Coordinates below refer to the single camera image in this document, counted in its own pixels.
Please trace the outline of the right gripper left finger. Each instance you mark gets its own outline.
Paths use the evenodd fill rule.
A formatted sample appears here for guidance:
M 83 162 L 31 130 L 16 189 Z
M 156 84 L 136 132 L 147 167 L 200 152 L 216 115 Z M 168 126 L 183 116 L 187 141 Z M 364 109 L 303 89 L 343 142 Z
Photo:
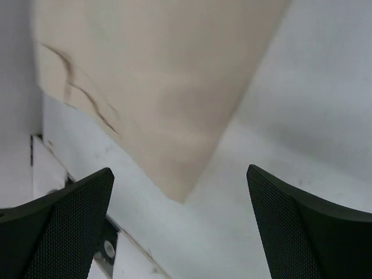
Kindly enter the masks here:
M 109 168 L 1 210 L 1 278 L 87 278 L 114 183 Z

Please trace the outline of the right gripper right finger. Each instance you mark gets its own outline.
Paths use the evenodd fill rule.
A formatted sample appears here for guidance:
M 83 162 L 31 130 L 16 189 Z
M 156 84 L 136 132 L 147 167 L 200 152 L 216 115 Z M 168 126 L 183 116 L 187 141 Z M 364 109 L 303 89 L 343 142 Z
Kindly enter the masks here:
M 371 278 L 371 213 L 305 192 L 254 164 L 246 178 L 272 278 Z

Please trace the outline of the beige trousers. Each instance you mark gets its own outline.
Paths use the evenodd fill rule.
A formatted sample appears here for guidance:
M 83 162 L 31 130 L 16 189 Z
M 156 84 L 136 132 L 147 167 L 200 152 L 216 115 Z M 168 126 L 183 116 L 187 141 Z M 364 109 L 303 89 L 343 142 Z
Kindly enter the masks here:
M 288 1 L 34 1 L 37 80 L 183 203 Z

